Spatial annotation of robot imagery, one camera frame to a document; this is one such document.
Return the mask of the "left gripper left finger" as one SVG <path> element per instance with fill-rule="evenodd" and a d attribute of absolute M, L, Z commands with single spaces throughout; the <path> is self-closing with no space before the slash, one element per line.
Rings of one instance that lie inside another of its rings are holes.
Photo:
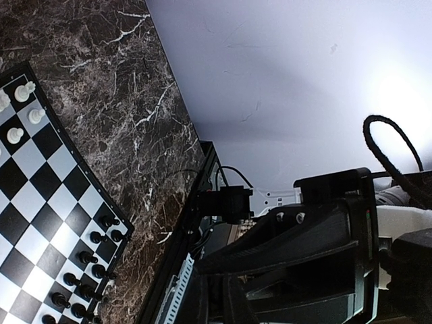
<path fill-rule="evenodd" d="M 183 313 L 183 323 L 207 324 L 209 322 L 209 277 L 207 275 L 198 275 L 193 279 Z"/>

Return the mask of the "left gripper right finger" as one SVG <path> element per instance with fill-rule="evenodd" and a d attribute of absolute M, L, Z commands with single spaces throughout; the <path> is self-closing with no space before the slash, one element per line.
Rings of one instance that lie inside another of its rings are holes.
<path fill-rule="evenodd" d="M 258 323 L 252 307 L 242 289 L 240 280 L 234 275 L 223 276 L 223 322 Z"/>

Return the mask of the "black back-row piece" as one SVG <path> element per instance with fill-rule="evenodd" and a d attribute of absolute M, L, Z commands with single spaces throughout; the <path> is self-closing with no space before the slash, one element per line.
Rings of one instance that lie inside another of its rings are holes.
<path fill-rule="evenodd" d="M 128 233 L 123 234 L 121 231 L 119 231 L 118 229 L 113 229 L 110 233 L 111 239 L 115 242 L 115 243 L 120 243 L 123 241 L 128 241 L 130 239 L 130 235 Z"/>

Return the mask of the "black white chessboard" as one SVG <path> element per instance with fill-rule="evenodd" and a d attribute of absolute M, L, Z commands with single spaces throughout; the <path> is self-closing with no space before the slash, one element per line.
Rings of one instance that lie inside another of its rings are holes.
<path fill-rule="evenodd" d="M 33 81 L 20 103 L 14 92 Z M 1 112 L 1 322 L 102 323 L 107 285 L 133 225 L 83 160 L 29 63 L 1 74 L 10 105 Z M 28 120 L 44 109 L 39 124 Z M 17 144 L 10 128 L 22 128 Z"/>

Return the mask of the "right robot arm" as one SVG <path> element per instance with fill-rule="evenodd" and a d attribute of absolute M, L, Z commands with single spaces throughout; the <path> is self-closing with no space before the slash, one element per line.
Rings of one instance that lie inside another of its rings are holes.
<path fill-rule="evenodd" d="M 431 322 L 431 174 L 403 174 L 365 142 L 394 185 L 351 169 L 296 181 L 301 200 L 271 209 L 234 243 L 197 262 L 182 323 L 370 323 L 379 292 L 415 323 Z"/>

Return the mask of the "white pawn a-file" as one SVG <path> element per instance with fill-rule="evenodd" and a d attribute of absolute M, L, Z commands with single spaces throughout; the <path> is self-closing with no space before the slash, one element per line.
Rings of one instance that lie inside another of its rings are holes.
<path fill-rule="evenodd" d="M 31 124 L 36 125 L 39 124 L 46 115 L 46 111 L 44 109 L 32 109 L 28 113 L 28 120 Z"/>

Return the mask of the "white pawn b-file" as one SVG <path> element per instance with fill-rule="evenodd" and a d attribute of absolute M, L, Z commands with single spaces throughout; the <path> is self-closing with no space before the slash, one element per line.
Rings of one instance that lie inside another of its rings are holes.
<path fill-rule="evenodd" d="M 7 141 L 10 144 L 17 144 L 21 141 L 21 138 L 24 135 L 24 130 L 22 128 L 10 128 L 7 131 Z"/>

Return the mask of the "white rook a-file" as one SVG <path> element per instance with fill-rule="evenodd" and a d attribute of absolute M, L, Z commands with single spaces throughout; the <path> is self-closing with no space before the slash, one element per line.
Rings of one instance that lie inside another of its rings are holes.
<path fill-rule="evenodd" d="M 26 102 L 35 89 L 36 85 L 33 81 L 29 81 L 25 85 L 19 85 L 14 92 L 15 100 L 20 103 Z"/>

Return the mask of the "white knight b-file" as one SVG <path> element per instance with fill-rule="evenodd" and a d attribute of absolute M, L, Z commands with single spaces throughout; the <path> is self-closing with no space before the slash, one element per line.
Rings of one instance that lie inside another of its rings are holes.
<path fill-rule="evenodd" d="M 1 89 L 0 90 L 0 112 L 4 111 L 5 108 L 7 108 L 11 103 L 11 100 L 8 96 L 8 94 Z"/>

